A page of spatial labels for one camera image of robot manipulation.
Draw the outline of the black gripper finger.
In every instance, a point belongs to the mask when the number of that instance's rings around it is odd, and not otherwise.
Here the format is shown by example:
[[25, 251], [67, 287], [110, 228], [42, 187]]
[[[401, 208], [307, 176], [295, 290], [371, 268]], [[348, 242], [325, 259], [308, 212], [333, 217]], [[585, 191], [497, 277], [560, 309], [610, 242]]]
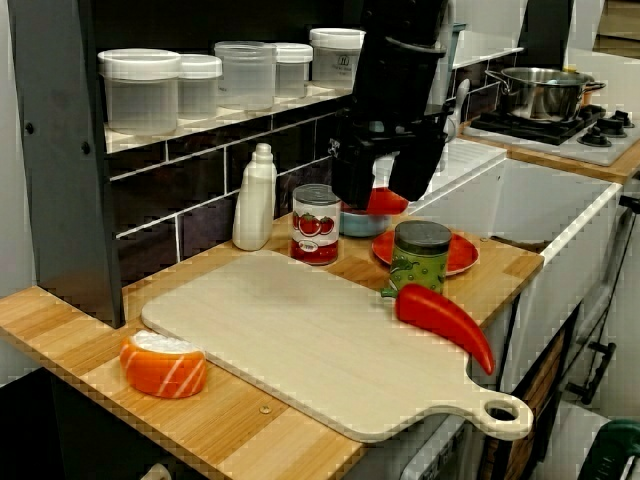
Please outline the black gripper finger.
[[408, 201], [419, 200], [436, 171], [443, 148], [443, 142], [403, 147], [395, 156], [388, 188]]
[[340, 144], [332, 161], [332, 190], [354, 209], [366, 209], [374, 182], [374, 152], [360, 144]]

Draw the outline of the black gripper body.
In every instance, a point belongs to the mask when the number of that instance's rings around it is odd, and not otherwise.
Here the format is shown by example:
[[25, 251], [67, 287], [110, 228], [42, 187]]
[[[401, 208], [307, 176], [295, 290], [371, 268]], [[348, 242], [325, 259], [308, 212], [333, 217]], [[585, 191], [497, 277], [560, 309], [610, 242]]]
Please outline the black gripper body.
[[438, 64], [447, 50], [406, 42], [366, 42], [350, 103], [329, 152], [346, 166], [360, 166], [393, 152], [436, 159], [446, 141], [449, 105], [431, 104]]

